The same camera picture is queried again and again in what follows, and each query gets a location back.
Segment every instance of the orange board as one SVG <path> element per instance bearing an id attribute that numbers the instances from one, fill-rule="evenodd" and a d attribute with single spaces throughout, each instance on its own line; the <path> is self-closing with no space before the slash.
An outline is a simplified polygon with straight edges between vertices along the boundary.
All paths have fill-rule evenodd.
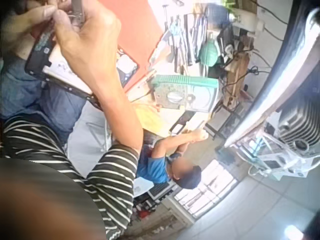
<path id="1" fill-rule="evenodd" d="M 139 65 L 124 91 L 128 92 L 147 72 L 149 57 L 163 31 L 148 0 L 100 0 L 122 23 L 118 45 Z"/>

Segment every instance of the person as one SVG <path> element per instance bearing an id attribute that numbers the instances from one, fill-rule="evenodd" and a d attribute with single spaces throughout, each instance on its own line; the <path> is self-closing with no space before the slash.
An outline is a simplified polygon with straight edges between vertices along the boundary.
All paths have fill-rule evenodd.
<path id="1" fill-rule="evenodd" d="M 203 129 L 169 136 L 158 140 L 154 148 L 144 145 L 137 167 L 137 177 L 155 184 L 173 180 L 183 189 L 194 189 L 201 181 L 201 168 L 183 157 L 190 143 L 206 140 L 209 134 Z M 166 157 L 168 151 L 176 149 Z"/>
<path id="2" fill-rule="evenodd" d="M 32 26 L 22 29 L 25 22 L 21 20 L 27 20 L 26 23 L 32 25 L 38 24 L 38 20 L 30 20 L 35 16 L 35 11 L 38 11 L 39 16 L 45 16 L 40 17 L 43 21 L 53 16 L 62 55 L 74 73 L 98 98 L 119 144 L 112 146 L 103 155 L 87 177 L 81 176 L 63 150 L 63 142 L 75 118 L 66 121 L 74 112 L 53 105 L 49 106 L 52 107 L 50 114 L 55 117 L 48 117 L 48 111 L 44 110 L 46 106 L 39 102 L 45 103 L 45 99 L 51 97 L 50 91 L 53 88 L 45 91 L 38 87 L 40 80 L 21 73 L 21 65 L 25 63 L 22 59 L 6 61 L 4 57 L 1 70 L 0 111 L 3 124 L 0 151 L 2 157 L 46 165 L 78 183 L 96 203 L 105 224 L 106 237 L 113 240 L 126 229 L 132 214 L 133 181 L 142 148 L 143 130 L 116 70 L 121 23 L 97 0 L 83 0 L 83 7 L 85 24 L 80 31 L 74 30 L 68 15 L 56 6 L 38 6 L 30 10 L 33 14 L 28 11 L 19 16 L 10 15 L 1 22 L 1 43 L 12 46 L 14 44 L 11 41 L 30 31 Z M 1 46 L 1 52 L 4 52 L 4 44 Z M 63 129 L 64 124 L 67 124 L 67 132 Z"/>

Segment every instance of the blue shirt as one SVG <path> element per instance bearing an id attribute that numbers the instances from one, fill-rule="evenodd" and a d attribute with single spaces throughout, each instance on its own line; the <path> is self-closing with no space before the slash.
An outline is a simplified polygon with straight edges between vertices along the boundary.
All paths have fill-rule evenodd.
<path id="1" fill-rule="evenodd" d="M 170 181 L 166 171 L 166 157 L 152 158 L 152 149 L 144 145 L 141 150 L 136 175 L 149 180 L 155 184 L 162 184 Z"/>

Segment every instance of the window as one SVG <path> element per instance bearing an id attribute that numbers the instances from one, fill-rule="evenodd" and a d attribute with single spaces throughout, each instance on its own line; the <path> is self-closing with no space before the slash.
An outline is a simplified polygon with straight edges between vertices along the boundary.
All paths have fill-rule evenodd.
<path id="1" fill-rule="evenodd" d="M 213 160 L 203 171 L 199 186 L 182 189 L 174 198 L 196 219 L 217 205 L 238 181 Z"/>

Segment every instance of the striped shirt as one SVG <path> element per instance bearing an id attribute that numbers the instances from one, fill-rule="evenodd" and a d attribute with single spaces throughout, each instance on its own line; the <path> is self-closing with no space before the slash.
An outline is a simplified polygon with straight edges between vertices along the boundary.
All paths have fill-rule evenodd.
<path id="1" fill-rule="evenodd" d="M 107 239 L 116 239 L 127 228 L 139 159 L 135 150 L 121 144 L 114 145 L 84 178 L 66 157 L 54 131 L 37 114 L 8 120 L 3 125 L 0 143 L 1 157 L 46 165 L 78 183 L 96 203 Z"/>

